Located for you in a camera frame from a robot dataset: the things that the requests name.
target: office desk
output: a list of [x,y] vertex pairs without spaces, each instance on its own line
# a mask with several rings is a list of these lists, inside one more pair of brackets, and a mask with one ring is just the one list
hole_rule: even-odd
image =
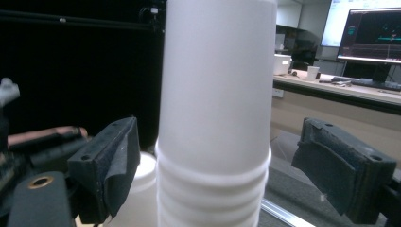
[[301,134],[305,117],[319,118],[392,156],[401,166],[401,95],[306,81],[306,72],[297,72],[298,77],[274,76],[273,87],[284,90],[284,96],[272,100],[272,137],[279,131]]

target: monitor screen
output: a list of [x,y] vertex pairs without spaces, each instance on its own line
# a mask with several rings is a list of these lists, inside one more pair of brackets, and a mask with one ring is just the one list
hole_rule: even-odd
[[401,9],[351,9],[338,59],[401,63]]
[[339,47],[350,9],[385,9],[400,7],[399,0],[332,0],[321,46]]

